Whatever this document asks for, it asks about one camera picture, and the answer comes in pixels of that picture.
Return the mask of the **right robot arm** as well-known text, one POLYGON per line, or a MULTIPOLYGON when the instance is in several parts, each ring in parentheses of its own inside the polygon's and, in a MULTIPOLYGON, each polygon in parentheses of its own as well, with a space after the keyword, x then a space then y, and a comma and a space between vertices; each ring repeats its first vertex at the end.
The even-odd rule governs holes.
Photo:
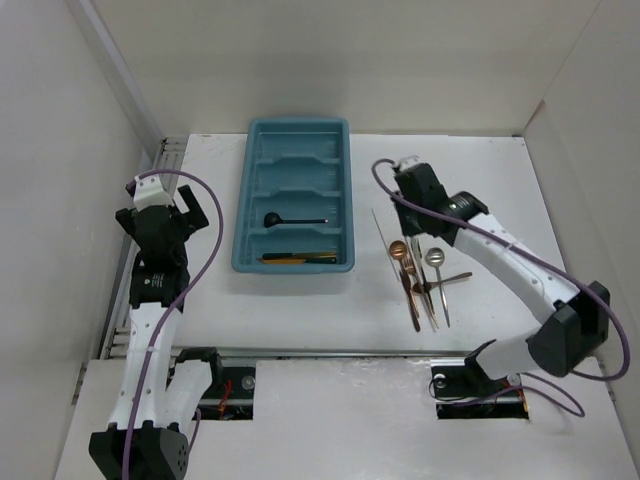
POLYGON ((463 381, 487 393, 512 374, 541 369, 564 377, 608 338, 609 291, 592 282, 584 293, 559 274, 533 262, 488 207, 474 195, 446 193, 432 167, 399 162, 394 206, 404 234, 427 234, 471 257, 529 309, 539 326, 508 340, 489 340, 464 360, 463 381))

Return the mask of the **silver spoon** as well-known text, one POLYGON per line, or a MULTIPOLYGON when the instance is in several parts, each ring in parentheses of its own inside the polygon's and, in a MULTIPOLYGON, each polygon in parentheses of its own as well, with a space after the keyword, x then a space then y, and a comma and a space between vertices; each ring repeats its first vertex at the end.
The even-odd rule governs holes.
POLYGON ((448 302, 445 294, 445 290, 442 284, 443 277, 441 274, 441 267, 445 262, 445 254, 444 251, 439 247, 430 248, 425 255, 426 263, 435 270, 436 278, 438 282, 438 290, 440 294, 440 299, 442 303, 442 308, 445 316, 446 325, 448 328, 451 327, 448 302))

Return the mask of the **black spoon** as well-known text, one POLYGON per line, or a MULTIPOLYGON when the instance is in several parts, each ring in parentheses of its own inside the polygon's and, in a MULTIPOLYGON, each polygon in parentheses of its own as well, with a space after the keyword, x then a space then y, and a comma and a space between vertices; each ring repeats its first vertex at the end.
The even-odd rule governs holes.
POLYGON ((327 219, 285 219, 277 212, 268 212, 263 219, 263 226, 265 228, 272 228, 277 225, 315 225, 315 224, 327 224, 327 219))

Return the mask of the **dark green handled knife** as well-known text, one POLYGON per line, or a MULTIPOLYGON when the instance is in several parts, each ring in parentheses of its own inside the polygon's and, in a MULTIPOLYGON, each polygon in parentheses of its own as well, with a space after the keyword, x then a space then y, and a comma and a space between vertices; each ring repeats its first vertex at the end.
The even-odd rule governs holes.
POLYGON ((322 252, 318 254, 269 253, 264 254, 259 261, 264 264, 336 264, 337 256, 322 252))

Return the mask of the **copper knife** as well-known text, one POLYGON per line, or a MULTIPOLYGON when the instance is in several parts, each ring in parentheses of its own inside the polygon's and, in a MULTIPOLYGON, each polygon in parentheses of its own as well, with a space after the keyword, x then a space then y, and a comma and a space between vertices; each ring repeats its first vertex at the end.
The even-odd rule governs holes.
POLYGON ((305 259, 337 259, 335 252, 270 252, 264 253, 259 259, 273 259, 273 258, 305 258, 305 259))

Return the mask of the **copper fork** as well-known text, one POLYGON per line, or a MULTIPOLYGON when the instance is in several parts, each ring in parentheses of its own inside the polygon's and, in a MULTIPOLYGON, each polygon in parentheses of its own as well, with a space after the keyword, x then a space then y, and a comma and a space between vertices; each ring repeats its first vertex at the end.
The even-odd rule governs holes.
POLYGON ((439 324, 438 324, 438 321, 436 319, 436 314, 435 314, 435 309, 434 309, 433 303, 429 299, 429 296, 427 295, 426 290, 424 289, 422 278, 419 275, 419 272, 416 269, 416 266, 415 266, 413 260, 409 256, 406 256, 405 259, 404 259, 404 267, 405 267, 405 270, 407 271, 407 273, 414 278, 415 284, 416 284, 416 287, 414 287, 414 290, 416 290, 420 294, 420 296, 421 296, 421 298, 423 300, 427 315, 429 316, 429 320, 431 321, 431 323, 433 325, 433 328, 435 330, 438 330, 439 329, 439 324))

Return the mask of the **small copper spoon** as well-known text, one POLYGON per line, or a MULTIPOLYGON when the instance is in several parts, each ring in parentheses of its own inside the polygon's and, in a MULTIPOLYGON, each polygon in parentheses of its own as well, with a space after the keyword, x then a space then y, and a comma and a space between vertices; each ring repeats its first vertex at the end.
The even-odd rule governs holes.
MULTIPOLYGON (((468 279, 468 278, 470 278, 472 276, 473 276, 472 272, 464 272, 464 273, 461 273, 461 274, 458 274, 458 275, 455 275, 455 276, 451 276, 449 278, 444 278, 441 281, 427 281, 428 282, 428 286, 429 286, 429 291, 434 289, 434 288, 437 288, 437 287, 439 287, 441 285, 444 285, 444 284, 451 284, 451 283, 455 283, 455 282, 466 280, 466 279, 468 279)), ((421 285, 419 283, 413 284, 412 285, 412 291, 415 292, 415 293, 422 292, 421 285)))

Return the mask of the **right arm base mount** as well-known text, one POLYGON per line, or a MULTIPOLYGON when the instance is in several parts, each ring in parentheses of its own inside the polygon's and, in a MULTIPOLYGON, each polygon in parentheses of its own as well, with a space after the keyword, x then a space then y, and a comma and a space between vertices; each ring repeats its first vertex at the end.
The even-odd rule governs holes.
POLYGON ((428 390, 438 420, 528 420, 529 412, 518 376, 514 380, 477 377, 459 364, 431 368, 428 390))

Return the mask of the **gold knife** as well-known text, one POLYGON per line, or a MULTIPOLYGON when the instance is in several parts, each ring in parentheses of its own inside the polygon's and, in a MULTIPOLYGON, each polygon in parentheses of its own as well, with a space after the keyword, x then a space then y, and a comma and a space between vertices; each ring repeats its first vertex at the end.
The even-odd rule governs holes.
POLYGON ((286 258, 273 258, 273 259, 264 259, 261 258, 259 261, 266 265, 302 265, 308 262, 309 259, 305 258, 294 258, 294 257, 286 257, 286 258))

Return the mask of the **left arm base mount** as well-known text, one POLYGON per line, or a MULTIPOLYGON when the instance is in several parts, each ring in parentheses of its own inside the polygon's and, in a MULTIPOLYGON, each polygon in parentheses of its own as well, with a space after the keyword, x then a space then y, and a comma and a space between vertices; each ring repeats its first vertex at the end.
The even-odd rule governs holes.
POLYGON ((254 366, 211 366, 202 361, 189 361, 169 368, 165 381, 167 393, 177 387, 179 399, 188 405, 197 403, 191 413, 202 420, 252 420, 256 388, 254 366))

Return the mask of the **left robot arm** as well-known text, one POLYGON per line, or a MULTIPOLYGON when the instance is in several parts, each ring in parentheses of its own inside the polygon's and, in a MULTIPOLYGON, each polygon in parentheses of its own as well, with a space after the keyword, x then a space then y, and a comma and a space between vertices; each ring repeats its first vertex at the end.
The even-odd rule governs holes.
POLYGON ((186 243, 209 222, 189 186, 181 212, 158 176, 139 179, 134 206, 116 219, 138 245, 129 288, 129 342, 117 402, 89 454, 107 479, 182 479, 189 427, 202 396, 217 394, 224 373, 215 348, 171 356, 190 274, 186 243))

